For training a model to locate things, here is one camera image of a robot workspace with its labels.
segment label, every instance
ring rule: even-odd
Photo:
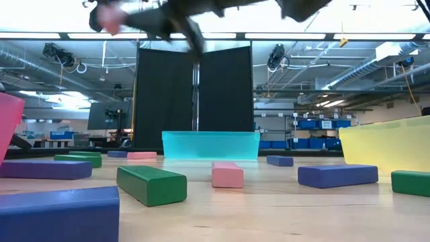
[[[329,120],[321,121],[321,128],[322,129],[332,129],[331,127],[332,127],[331,121],[329,121]]]

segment translucent plastic bin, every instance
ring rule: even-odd
[[[25,101],[0,93],[0,165],[3,162],[16,126],[21,122]]]
[[[342,128],[339,135],[347,164],[430,171],[430,116]]]
[[[166,159],[257,160],[260,133],[164,131]]]

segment blue foam block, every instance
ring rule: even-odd
[[[373,165],[321,165],[298,168],[298,183],[314,188],[334,188],[378,182]]]
[[[0,196],[1,242],[118,242],[117,187]]]
[[[0,166],[2,178],[82,179],[90,177],[92,172],[91,162],[86,161],[16,160]]]
[[[282,167],[291,167],[294,165],[293,157],[283,157],[279,155],[268,155],[266,157],[267,164],[277,165]]]
[[[127,158],[127,151],[108,151],[108,157]]]

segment cable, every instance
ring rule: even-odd
[[[406,71],[404,71],[404,66],[403,66],[403,65],[401,65],[401,67],[402,67],[402,71],[403,71],[403,73],[405,73]],[[417,102],[415,101],[414,95],[413,95],[412,90],[411,90],[411,86],[409,85],[408,76],[406,76],[406,77],[404,77],[404,78],[406,79],[406,84],[408,85],[408,90],[409,90],[409,93],[411,94],[411,98],[412,98],[412,100],[413,100],[413,102],[414,102],[414,104],[415,104],[415,107],[417,107],[417,109],[418,109],[418,113],[419,113],[419,115],[421,116],[421,109],[419,108],[419,106],[418,106]]]

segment yellow plastic bin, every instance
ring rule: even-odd
[[[430,116],[342,128],[339,135],[348,164],[430,171]]]

